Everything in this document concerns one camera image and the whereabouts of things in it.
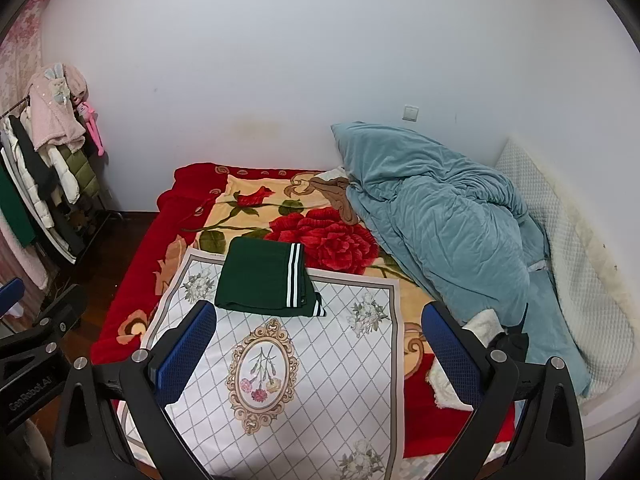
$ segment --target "metal bolt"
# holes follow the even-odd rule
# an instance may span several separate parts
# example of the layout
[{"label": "metal bolt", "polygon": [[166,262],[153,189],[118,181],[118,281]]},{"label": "metal bolt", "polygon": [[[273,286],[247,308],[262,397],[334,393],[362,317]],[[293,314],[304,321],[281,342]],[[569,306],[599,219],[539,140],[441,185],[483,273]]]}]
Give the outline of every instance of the metal bolt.
[{"label": "metal bolt", "polygon": [[79,357],[74,361],[74,368],[76,370],[82,370],[89,361],[86,360],[86,357]]},{"label": "metal bolt", "polygon": [[502,350],[493,350],[490,355],[491,359],[493,359],[497,363],[503,363],[507,360],[507,354],[505,354]]},{"label": "metal bolt", "polygon": [[145,349],[141,348],[140,350],[136,350],[135,352],[133,352],[133,354],[131,354],[131,359],[135,363],[141,363],[148,356],[149,356],[149,352],[147,352]]},{"label": "metal bolt", "polygon": [[562,361],[562,359],[559,357],[552,357],[551,365],[556,370],[562,370],[564,368],[564,361]]}]

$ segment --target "pink floral curtain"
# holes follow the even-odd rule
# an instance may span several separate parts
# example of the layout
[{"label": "pink floral curtain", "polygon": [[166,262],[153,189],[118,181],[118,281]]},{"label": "pink floral curtain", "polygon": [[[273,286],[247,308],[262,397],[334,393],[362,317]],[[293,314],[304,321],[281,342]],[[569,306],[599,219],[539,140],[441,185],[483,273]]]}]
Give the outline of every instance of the pink floral curtain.
[{"label": "pink floral curtain", "polygon": [[[40,19],[47,3],[49,0],[29,0],[0,45],[0,114],[24,97],[31,75],[42,65]],[[14,277],[24,282],[24,297],[2,320],[17,331],[30,327],[36,319],[44,292],[24,271],[0,233],[0,285]]]}]

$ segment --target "diamond grid pattern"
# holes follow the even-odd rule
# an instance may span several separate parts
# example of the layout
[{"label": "diamond grid pattern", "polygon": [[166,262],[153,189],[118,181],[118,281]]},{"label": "diamond grid pattern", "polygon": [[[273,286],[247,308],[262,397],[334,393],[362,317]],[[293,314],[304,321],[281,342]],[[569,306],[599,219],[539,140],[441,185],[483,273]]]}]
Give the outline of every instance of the diamond grid pattern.
[{"label": "diamond grid pattern", "polygon": [[[216,283],[222,264],[191,260],[183,282],[209,269]],[[244,434],[228,401],[231,351],[270,316],[216,309],[218,325],[207,350],[168,415],[206,469],[242,479],[331,478],[343,454],[365,438],[387,464],[391,427],[392,324],[357,338],[348,325],[355,301],[365,292],[389,308],[386,288],[315,282],[326,317],[281,319],[300,362],[296,397],[270,426]],[[180,323],[193,305],[178,288],[153,341]],[[139,439],[127,413],[126,433]],[[376,473],[373,480],[382,478]]]},{"label": "diamond grid pattern", "polygon": [[[546,229],[562,315],[591,374],[587,399],[593,399],[623,374],[638,336],[600,280],[561,199],[529,155],[510,140],[496,168],[516,185],[531,216]],[[613,268],[604,274],[616,272],[617,266],[609,264]]]}]

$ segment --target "white switch plate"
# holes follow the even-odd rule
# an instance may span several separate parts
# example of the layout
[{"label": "white switch plate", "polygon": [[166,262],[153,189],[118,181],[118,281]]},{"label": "white switch plate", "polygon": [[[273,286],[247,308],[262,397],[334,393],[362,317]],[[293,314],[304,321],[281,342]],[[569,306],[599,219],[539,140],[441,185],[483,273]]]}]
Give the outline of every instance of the white switch plate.
[{"label": "white switch plate", "polygon": [[415,123],[418,120],[418,111],[420,108],[415,106],[405,106],[404,107],[404,115],[402,116],[403,121],[411,121]]}]

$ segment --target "white puffer jacket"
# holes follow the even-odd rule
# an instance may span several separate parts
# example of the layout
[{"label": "white puffer jacket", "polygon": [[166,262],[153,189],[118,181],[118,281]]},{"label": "white puffer jacket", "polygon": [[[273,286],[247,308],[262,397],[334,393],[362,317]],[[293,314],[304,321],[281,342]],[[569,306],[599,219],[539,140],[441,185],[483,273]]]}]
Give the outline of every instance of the white puffer jacket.
[{"label": "white puffer jacket", "polygon": [[40,220],[42,220],[42,224],[44,225],[44,227],[51,228],[53,227],[53,219],[51,218],[51,214],[49,213],[49,208],[47,207],[47,204],[44,203],[38,196],[38,184],[36,184],[35,180],[31,176],[31,173],[29,173],[27,167],[24,164],[22,150],[20,149],[20,145],[18,144],[17,137],[14,135],[14,129],[11,127],[9,117],[4,118],[2,126],[7,138],[9,139],[12,156],[15,159],[15,163],[18,167],[18,172],[20,173],[20,178],[24,183],[24,187],[29,193],[31,203],[33,203],[33,206],[36,209],[36,213],[38,213],[38,216],[40,217]]},{"label": "white puffer jacket", "polygon": [[[31,139],[31,107],[27,106],[20,114],[20,122],[24,129],[27,131],[27,135]],[[53,144],[44,144],[39,147],[38,154],[44,163],[51,167],[56,168],[56,173],[60,179],[60,185],[65,192],[66,199],[70,204],[75,204],[80,197],[80,187],[78,181],[65,162],[58,149]]]}]

